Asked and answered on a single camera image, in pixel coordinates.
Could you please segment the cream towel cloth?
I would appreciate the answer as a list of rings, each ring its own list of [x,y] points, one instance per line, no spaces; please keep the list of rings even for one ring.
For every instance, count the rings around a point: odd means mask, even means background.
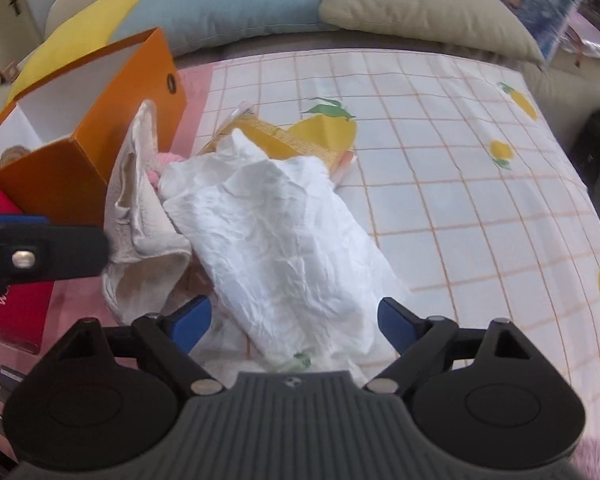
[[[175,308],[178,283],[192,262],[192,246],[175,228],[149,179],[158,162],[157,111],[140,104],[111,171],[104,229],[111,243],[102,293],[117,321]]]

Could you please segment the brown plush toy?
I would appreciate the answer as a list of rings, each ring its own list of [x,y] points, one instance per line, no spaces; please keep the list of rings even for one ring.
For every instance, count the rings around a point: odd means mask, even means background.
[[[12,146],[11,148],[8,148],[7,150],[5,150],[3,152],[3,154],[1,154],[0,169],[11,164],[12,162],[14,162],[17,159],[20,159],[21,157],[26,156],[29,153],[30,153],[30,151],[21,145],[16,145],[16,146]]]

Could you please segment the yellow snack packet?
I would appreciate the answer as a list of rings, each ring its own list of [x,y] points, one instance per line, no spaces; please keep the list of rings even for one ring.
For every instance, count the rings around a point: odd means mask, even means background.
[[[198,154],[214,152],[220,140],[235,129],[269,158],[315,156],[321,159],[335,184],[341,182],[355,162],[353,144],[358,128],[353,118],[332,112],[309,112],[308,118],[284,129],[260,119],[252,107],[238,107],[231,112]]]

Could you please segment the red Wonderlab box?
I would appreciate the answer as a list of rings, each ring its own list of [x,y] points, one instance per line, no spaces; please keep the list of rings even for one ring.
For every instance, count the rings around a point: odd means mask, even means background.
[[[40,216],[27,216],[0,189],[0,228],[43,224]],[[16,284],[0,281],[0,341],[32,354],[41,349],[53,282]]]

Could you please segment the orange storage box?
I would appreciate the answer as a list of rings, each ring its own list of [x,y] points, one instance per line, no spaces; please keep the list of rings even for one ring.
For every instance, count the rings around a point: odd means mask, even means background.
[[[25,214],[58,224],[99,224],[111,171],[140,104],[157,107],[157,141],[170,148],[186,105],[163,32],[146,30],[55,70],[0,114],[0,189]]]

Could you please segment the pink knitted item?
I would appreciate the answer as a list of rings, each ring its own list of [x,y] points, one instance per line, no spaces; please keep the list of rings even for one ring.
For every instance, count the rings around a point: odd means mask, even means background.
[[[166,167],[174,162],[184,162],[184,160],[183,156],[171,152],[157,153],[149,159],[145,174],[155,191],[159,189],[159,182]]]

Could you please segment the yellow pillow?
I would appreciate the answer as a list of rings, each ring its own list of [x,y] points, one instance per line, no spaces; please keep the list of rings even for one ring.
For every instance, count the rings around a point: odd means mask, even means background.
[[[40,79],[105,47],[114,31],[140,0],[97,0],[65,23],[25,60],[6,102]]]

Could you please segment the beige sofa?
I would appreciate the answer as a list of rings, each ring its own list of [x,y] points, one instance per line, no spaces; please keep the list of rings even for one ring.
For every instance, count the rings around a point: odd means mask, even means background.
[[[42,35],[47,26],[54,27],[86,8],[96,0],[18,0],[20,10],[29,12],[33,26]],[[550,66],[503,58],[489,51],[479,51],[454,44],[439,44],[410,38],[381,36],[369,32],[335,30],[334,32],[294,32],[242,39],[225,46],[203,48],[197,53],[181,56],[185,66],[241,58],[273,52],[306,51],[327,48],[384,48],[437,52],[472,58],[473,60],[507,66],[518,70],[535,101],[539,104],[550,128],[558,136],[570,136],[573,129],[600,110],[600,59],[585,58],[580,65],[576,56],[558,51]]]

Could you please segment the light blue pillow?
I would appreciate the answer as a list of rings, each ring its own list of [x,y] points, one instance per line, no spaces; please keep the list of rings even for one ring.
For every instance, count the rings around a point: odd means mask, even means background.
[[[321,0],[140,0],[114,30],[117,42],[161,29],[175,56],[261,36],[333,30]]]

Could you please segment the beige pillow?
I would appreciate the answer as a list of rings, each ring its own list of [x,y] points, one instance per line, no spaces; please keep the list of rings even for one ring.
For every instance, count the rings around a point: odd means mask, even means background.
[[[501,0],[321,0],[318,14],[329,25],[356,32],[543,62],[528,29]]]

